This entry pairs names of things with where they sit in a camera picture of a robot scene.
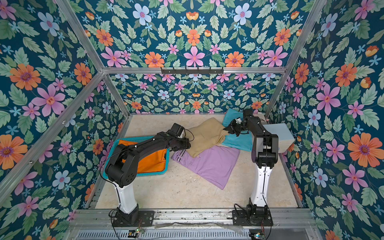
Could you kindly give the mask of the tan pants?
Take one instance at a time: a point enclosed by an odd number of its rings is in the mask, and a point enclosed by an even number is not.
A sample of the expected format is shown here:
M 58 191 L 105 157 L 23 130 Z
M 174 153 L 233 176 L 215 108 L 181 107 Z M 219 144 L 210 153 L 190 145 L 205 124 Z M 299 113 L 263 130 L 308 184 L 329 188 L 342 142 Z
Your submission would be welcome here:
M 208 150 L 224 142 L 229 132 L 215 118 L 210 118 L 197 127 L 186 130 L 186 138 L 190 140 L 191 147 L 187 149 L 189 155 L 197 157 L 203 151 Z

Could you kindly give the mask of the orange pants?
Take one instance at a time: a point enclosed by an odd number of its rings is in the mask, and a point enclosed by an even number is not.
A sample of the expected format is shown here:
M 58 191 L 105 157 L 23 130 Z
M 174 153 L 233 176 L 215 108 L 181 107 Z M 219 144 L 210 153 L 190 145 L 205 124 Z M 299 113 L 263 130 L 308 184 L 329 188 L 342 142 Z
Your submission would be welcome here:
M 131 139 L 119 139 L 118 141 L 115 141 L 115 144 L 117 144 L 117 146 L 133 146 L 141 143 L 138 143 L 137 141 L 132 141 Z M 166 168 L 168 167 L 169 157 L 167 156 L 168 150 L 163 149 L 143 158 L 138 163 L 137 176 L 144 177 L 163 174 L 163 172 L 166 171 Z M 117 161 L 117 165 L 120 167 L 120 169 L 124 166 L 125 162 L 126 160 L 123 158 L 121 158 L 119 162 Z

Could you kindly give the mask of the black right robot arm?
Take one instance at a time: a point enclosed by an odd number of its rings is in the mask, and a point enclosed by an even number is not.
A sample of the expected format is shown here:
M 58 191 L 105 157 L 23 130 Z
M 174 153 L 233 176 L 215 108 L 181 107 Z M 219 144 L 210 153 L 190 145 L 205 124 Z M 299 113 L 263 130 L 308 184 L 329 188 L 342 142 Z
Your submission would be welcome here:
M 270 133 L 262 124 L 262 119 L 255 117 L 251 109 L 243 111 L 243 117 L 233 119 L 224 128 L 229 134 L 239 137 L 242 132 L 253 135 L 251 151 L 252 162 L 256 164 L 256 183 L 250 197 L 251 207 L 267 206 L 267 192 L 273 167 L 278 162 L 279 137 Z

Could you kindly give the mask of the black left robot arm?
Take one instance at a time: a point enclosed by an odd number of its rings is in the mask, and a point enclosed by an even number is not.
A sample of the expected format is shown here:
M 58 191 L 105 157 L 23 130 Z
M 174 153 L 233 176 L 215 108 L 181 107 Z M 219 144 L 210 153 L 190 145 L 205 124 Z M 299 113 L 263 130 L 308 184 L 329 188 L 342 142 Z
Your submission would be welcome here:
M 160 151 L 187 150 L 191 147 L 186 129 L 174 123 L 166 132 L 159 132 L 143 142 L 126 146 L 117 141 L 104 168 L 104 175 L 116 188 L 119 212 L 130 215 L 139 210 L 132 183 L 138 174 L 139 163 L 145 157 Z

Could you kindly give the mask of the folded purple pants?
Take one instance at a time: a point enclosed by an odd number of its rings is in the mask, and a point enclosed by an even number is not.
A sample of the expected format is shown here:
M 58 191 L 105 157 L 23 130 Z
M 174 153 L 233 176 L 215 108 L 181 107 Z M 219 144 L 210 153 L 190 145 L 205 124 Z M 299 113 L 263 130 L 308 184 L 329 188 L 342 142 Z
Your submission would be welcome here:
M 192 157 L 186 150 L 175 152 L 172 160 L 223 190 L 237 163 L 240 150 L 214 146 Z

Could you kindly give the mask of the light blue box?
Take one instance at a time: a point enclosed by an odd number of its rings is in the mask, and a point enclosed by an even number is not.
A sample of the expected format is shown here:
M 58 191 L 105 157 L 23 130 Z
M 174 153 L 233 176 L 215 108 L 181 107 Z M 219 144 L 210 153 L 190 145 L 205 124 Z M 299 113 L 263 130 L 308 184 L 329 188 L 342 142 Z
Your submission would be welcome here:
M 279 139 L 279 154 L 288 150 L 288 148 L 295 142 L 295 138 L 286 124 L 266 124 L 265 129 L 271 134 L 276 134 Z

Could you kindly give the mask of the black hook rail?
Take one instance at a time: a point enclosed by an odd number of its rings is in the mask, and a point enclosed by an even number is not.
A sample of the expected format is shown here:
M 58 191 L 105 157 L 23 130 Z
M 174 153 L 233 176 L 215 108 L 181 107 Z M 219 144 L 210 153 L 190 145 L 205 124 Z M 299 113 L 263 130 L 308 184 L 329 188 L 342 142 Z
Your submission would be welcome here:
M 161 74 L 180 74 L 180 75 L 189 75 L 189 74 L 201 74 L 201 75 L 214 75 L 214 74 L 223 74 L 224 68 L 160 68 Z

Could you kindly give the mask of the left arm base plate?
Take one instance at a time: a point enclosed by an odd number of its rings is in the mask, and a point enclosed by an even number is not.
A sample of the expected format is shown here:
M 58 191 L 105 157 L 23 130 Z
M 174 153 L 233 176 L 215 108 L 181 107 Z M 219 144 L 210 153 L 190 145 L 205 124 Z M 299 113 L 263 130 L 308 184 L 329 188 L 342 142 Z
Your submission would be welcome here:
M 118 210 L 112 216 L 113 227 L 151 227 L 155 218 L 154 211 L 136 211 L 125 214 Z

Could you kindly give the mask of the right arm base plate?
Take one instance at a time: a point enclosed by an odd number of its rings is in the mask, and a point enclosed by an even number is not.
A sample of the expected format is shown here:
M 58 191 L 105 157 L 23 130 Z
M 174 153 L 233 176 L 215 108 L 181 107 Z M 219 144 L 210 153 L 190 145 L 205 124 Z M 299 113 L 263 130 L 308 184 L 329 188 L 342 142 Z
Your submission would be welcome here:
M 274 225 L 271 212 L 263 208 L 249 214 L 244 210 L 232 210 L 232 217 L 235 226 L 271 227 Z

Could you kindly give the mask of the aluminium frame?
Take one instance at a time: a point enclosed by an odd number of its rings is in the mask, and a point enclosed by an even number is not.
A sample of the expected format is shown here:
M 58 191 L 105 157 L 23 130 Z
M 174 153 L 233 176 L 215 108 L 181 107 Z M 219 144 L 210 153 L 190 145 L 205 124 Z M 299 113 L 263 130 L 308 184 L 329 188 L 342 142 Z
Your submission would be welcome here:
M 263 112 L 314 1 L 1 1 L 1 239 L 61 240 L 131 114 Z

